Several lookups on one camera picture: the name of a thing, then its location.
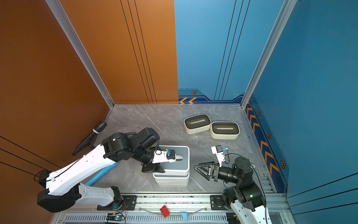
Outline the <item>grey lid tissue box back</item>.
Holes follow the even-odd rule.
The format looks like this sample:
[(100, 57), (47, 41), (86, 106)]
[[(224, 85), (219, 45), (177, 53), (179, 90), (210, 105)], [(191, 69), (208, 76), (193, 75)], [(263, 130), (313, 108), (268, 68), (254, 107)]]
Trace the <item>grey lid tissue box back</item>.
[(190, 175), (177, 176), (177, 175), (155, 175), (153, 177), (156, 182), (166, 185), (185, 185), (189, 182)]

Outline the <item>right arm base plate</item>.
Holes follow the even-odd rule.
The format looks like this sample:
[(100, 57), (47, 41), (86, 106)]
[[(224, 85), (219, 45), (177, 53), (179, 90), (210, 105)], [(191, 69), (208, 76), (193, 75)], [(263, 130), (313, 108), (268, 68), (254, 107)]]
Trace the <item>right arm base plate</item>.
[(213, 211), (227, 210), (223, 202), (222, 195), (211, 195), (210, 205), (211, 205), (211, 210)]

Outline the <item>grey lid tissue box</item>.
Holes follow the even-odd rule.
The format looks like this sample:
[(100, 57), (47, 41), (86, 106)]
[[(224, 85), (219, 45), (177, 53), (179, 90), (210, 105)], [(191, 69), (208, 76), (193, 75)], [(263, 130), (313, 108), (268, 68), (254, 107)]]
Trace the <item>grey lid tissue box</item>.
[(160, 150), (174, 150), (176, 152), (175, 162), (163, 162), (160, 166), (165, 173), (153, 173), (155, 175), (177, 175), (186, 176), (190, 170), (190, 149), (187, 146), (166, 146), (161, 145)]
[(188, 186), (188, 183), (157, 182), (157, 185), (162, 188), (185, 188)]
[(153, 177), (156, 182), (166, 185), (185, 185), (189, 182), (190, 175), (177, 176), (177, 175), (155, 175)]

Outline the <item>grey lid tissue box front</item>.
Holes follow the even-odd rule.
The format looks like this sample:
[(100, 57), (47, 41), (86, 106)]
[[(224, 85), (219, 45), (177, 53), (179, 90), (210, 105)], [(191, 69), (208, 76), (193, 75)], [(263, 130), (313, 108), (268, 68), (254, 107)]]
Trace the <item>grey lid tissue box front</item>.
[(188, 183), (157, 182), (157, 185), (162, 188), (185, 188), (188, 186)]

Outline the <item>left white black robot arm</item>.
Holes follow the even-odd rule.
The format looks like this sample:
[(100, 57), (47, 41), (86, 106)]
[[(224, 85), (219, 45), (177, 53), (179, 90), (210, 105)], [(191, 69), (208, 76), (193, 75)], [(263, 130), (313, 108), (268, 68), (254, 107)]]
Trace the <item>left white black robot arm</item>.
[(114, 133), (88, 154), (57, 171), (43, 170), (38, 182), (44, 188), (37, 204), (56, 213), (74, 205), (97, 205), (99, 210), (114, 211), (123, 204), (118, 187), (97, 188), (82, 180), (122, 160), (133, 158), (141, 163), (143, 173), (164, 173), (162, 162), (175, 159), (175, 154), (162, 150), (160, 137), (152, 128), (139, 133)]

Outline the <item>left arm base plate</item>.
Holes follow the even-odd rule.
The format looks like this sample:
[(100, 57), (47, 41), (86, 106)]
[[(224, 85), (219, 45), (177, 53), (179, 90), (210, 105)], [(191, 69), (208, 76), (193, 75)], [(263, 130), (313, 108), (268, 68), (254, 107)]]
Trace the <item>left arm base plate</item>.
[(134, 211), (137, 203), (136, 195), (125, 195), (121, 196), (121, 201), (113, 201), (107, 206), (97, 206), (98, 211)]

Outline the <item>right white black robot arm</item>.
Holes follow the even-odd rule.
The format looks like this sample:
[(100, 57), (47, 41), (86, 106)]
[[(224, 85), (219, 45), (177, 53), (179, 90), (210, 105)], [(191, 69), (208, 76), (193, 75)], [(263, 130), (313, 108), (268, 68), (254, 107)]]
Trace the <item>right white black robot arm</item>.
[(208, 181), (222, 180), (235, 186), (223, 190), (224, 206), (231, 209), (240, 224), (271, 224), (266, 197), (253, 180), (253, 169), (249, 159), (237, 157), (233, 167), (221, 167), (219, 163), (206, 162), (194, 167)]

